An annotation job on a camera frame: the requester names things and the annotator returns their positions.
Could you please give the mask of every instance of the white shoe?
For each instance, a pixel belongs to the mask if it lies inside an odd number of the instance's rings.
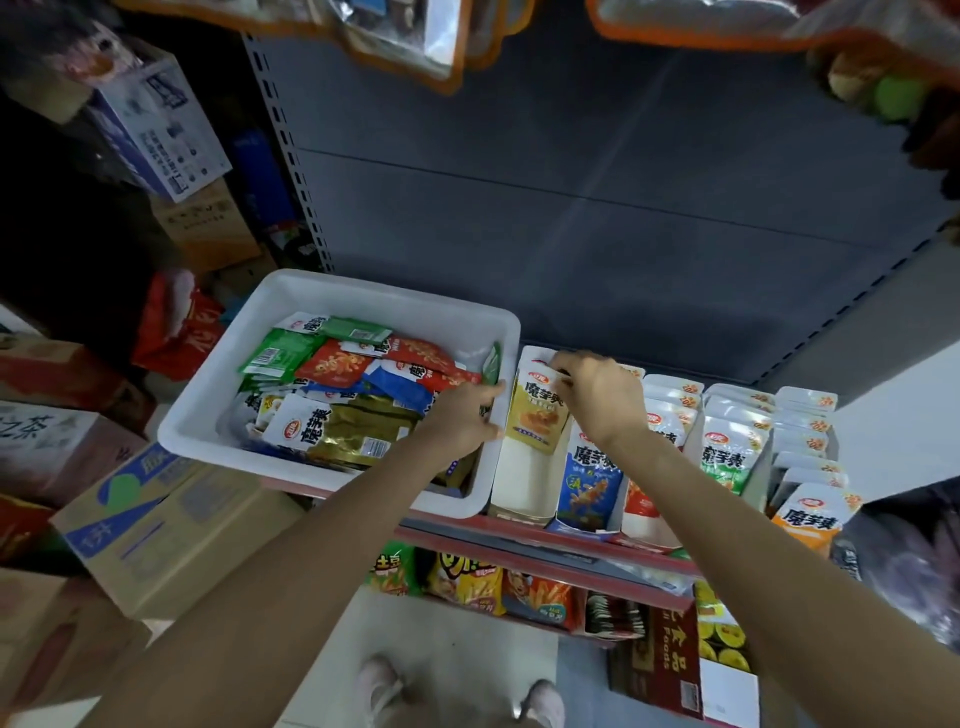
[[[544,728],[564,728],[566,709],[557,686],[549,680],[538,680],[523,698],[520,719],[532,718]]]
[[[364,724],[374,728],[377,716],[403,691],[403,681],[390,661],[377,655],[360,666],[354,689]]]

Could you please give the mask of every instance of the chip bag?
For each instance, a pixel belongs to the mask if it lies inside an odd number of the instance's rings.
[[[499,617],[503,608],[503,569],[466,556],[438,553],[426,591],[470,609]]]
[[[503,574],[503,601],[508,612],[516,610],[519,617],[526,618],[533,613],[533,619],[540,618],[569,631],[577,625],[574,589],[569,584],[520,571],[504,570]]]
[[[388,541],[367,574],[367,584],[383,594],[419,596],[415,547]]]

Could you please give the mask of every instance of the hand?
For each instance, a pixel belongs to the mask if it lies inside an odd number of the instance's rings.
[[[556,392],[590,440],[610,454],[617,436],[649,432],[640,380],[612,359],[591,352],[557,352],[550,366],[567,376]]]
[[[464,383],[443,392],[417,428],[411,440],[424,444],[436,455],[438,470],[466,457],[490,440],[503,437],[503,429],[480,416],[481,406],[491,406],[506,383],[493,386]]]

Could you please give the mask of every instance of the gray shelf backboard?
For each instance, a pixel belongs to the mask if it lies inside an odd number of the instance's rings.
[[[904,130],[801,57],[614,43],[582,4],[542,10],[452,97],[323,41],[248,41],[336,273],[753,382],[952,213]]]

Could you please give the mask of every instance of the white plastic basket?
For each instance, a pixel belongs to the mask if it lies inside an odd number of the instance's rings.
[[[348,473],[244,450],[228,430],[222,427],[218,430],[218,422],[240,386],[242,377],[237,369],[274,324],[297,311],[383,324],[440,345],[477,372],[493,343],[500,342],[503,347],[500,378],[505,379],[508,386],[493,403],[491,421],[500,426],[506,424],[520,341],[520,321],[513,313],[365,280],[280,270],[257,286],[174,402],[160,425],[160,444],[177,455],[205,463],[328,491],[338,490],[349,482],[353,475]],[[413,507],[450,518],[476,515],[490,497],[499,456],[499,442],[483,447],[473,484],[465,497],[423,492]]]

